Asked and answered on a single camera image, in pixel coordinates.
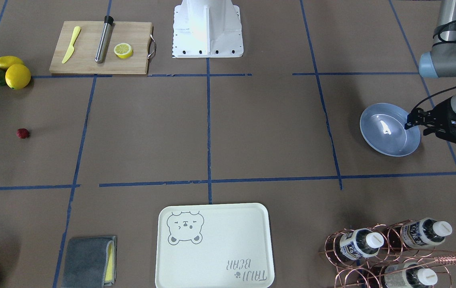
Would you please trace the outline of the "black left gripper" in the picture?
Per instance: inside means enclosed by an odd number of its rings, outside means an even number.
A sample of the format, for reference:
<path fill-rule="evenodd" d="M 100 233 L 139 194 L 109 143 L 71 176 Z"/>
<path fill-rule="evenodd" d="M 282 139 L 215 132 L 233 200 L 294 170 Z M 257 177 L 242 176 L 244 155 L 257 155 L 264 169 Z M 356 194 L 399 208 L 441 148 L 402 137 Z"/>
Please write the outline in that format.
<path fill-rule="evenodd" d="M 414 126 L 425 126 L 422 131 L 423 136 L 435 135 L 435 132 L 448 120 L 456 120 L 456 113 L 450 105 L 437 106 L 429 111 L 416 107 L 407 116 L 405 130 L 412 129 Z"/>

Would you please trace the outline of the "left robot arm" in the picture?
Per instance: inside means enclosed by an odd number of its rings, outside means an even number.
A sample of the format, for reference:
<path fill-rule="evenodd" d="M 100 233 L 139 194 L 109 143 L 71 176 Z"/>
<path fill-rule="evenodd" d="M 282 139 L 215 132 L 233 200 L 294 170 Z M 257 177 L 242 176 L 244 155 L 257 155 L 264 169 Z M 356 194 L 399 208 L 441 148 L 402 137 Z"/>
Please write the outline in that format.
<path fill-rule="evenodd" d="M 444 0 L 440 6 L 433 45 L 420 57 L 422 77 L 456 77 L 456 0 Z M 405 129 L 424 126 L 423 134 L 456 144 L 456 95 L 425 111 L 417 104 L 407 116 Z"/>

